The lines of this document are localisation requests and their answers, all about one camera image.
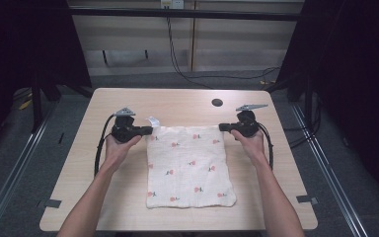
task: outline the finger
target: finger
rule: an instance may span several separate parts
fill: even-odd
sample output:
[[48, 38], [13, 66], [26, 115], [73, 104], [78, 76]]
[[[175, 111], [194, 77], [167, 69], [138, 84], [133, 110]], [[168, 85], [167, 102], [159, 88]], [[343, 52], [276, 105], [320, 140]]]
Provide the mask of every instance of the finger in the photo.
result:
[[236, 140], [241, 141], [245, 139], [245, 137], [236, 129], [231, 130], [230, 133], [232, 133], [232, 135], [236, 138]]
[[258, 136], [258, 137], [264, 139], [264, 133], [261, 130], [258, 130], [257, 133], [255, 133], [255, 136]]
[[141, 140], [141, 135], [136, 135], [133, 138], [131, 138], [131, 140], [129, 140], [126, 144], [129, 147], [131, 147], [131, 146], [137, 144], [137, 142], [139, 142], [140, 140]]
[[113, 142], [115, 142], [115, 138], [113, 136], [111, 136], [111, 135], [108, 135], [106, 137], [106, 142], [107, 143], [113, 143]]

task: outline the wall outlet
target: wall outlet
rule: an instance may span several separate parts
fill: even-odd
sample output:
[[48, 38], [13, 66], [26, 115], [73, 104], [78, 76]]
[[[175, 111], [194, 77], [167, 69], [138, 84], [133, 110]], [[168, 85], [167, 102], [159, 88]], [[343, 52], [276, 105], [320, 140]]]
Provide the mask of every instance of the wall outlet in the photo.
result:
[[161, 9], [172, 9], [172, 0], [161, 0]]
[[184, 9], [184, 0], [172, 0], [173, 9]]

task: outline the cable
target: cable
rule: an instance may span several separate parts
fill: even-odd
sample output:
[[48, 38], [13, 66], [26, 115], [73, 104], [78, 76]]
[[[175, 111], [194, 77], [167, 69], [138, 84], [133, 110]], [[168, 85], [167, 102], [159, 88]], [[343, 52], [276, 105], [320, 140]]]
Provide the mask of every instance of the cable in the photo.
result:
[[273, 150], [272, 150], [272, 143], [270, 142], [270, 136], [269, 132], [267, 131], [266, 127], [258, 122], [258, 125], [260, 127], [260, 130], [263, 132], [263, 134], [266, 137], [266, 141], [268, 143], [268, 150], [269, 150], [269, 166], [273, 170]]
[[[315, 120], [313, 121], [313, 127], [316, 126], [316, 124], [319, 122], [320, 119], [320, 111], [315, 111]], [[306, 129], [307, 126], [298, 126], [298, 127], [289, 127], [289, 128], [282, 128], [284, 131], [298, 131], [298, 130], [303, 130]]]
[[312, 133], [306, 137], [302, 137], [302, 138], [299, 138], [299, 139], [296, 139], [294, 141], [291, 141], [289, 144], [290, 144], [290, 148], [293, 149], [301, 144], [303, 144], [305, 141], [313, 138], [316, 133], [318, 132], [319, 128], [320, 128], [320, 124], [321, 124], [321, 119], [322, 119], [322, 115], [321, 115], [321, 106], [322, 106], [322, 102], [321, 100], [319, 99], [319, 97], [316, 99], [317, 100], [317, 107], [316, 107], [316, 110], [315, 110], [315, 122], [313, 124], [313, 130], [312, 130]]
[[113, 118], [114, 115], [110, 115], [110, 117], [107, 119], [106, 124], [104, 125], [103, 134], [101, 135], [100, 143], [98, 144], [97, 154], [95, 156], [95, 167], [94, 167], [94, 176], [97, 176], [98, 171], [100, 169], [100, 157], [101, 157], [101, 151], [103, 150], [104, 142], [106, 141], [106, 129], [109, 125], [110, 120]]
[[261, 75], [252, 76], [252, 77], [216, 76], [216, 75], [215, 76], [187, 76], [187, 75], [184, 75], [184, 73], [180, 69], [180, 66], [178, 64], [178, 60], [177, 60], [177, 57], [176, 57], [176, 54], [175, 54], [175, 47], [174, 47], [174, 41], [173, 41], [173, 37], [172, 37], [171, 19], [170, 18], [167, 18], [167, 23], [168, 23], [168, 35], [169, 35], [169, 44], [170, 44], [170, 53], [171, 53], [172, 65], [174, 66], [175, 71], [179, 75], [181, 75], [184, 79], [186, 79], [188, 82], [191, 82], [192, 84], [196, 84], [196, 85], [208, 88], [208, 89], [213, 89], [213, 88], [211, 88], [211, 87], [209, 87], [207, 85], [204, 85], [202, 83], [191, 81], [190, 79], [217, 78], [217, 77], [221, 77], [221, 78], [229, 78], [229, 79], [251, 80], [251, 79], [257, 79], [257, 78], [261, 78], [261, 77], [265, 78], [265, 76], [268, 75], [269, 73], [271, 73], [271, 72], [273, 72], [273, 71], [275, 71], [277, 69], [280, 69], [280, 67], [269, 67], [269, 68], [266, 68], [262, 72]]

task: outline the towel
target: towel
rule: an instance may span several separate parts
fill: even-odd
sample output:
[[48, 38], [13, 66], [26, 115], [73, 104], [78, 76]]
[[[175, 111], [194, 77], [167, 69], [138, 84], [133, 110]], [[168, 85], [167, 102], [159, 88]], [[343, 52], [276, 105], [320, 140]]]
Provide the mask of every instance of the towel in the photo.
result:
[[146, 136], [148, 192], [154, 207], [232, 206], [223, 132], [218, 126], [158, 126]]

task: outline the hand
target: hand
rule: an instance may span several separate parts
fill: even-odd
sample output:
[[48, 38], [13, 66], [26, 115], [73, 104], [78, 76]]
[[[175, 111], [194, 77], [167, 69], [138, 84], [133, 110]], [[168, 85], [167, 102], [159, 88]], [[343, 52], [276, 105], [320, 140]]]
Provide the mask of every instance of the hand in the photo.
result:
[[141, 136], [137, 135], [131, 138], [126, 143], [118, 142], [112, 135], [107, 136], [106, 138], [106, 160], [101, 167], [102, 169], [108, 169], [112, 173], [115, 172], [121, 163], [125, 160], [128, 150], [137, 142], [139, 142]]
[[253, 137], [245, 137], [238, 130], [230, 131], [232, 135], [242, 143], [246, 155], [251, 159], [254, 166], [261, 165], [266, 162], [264, 149], [264, 134], [259, 130]]

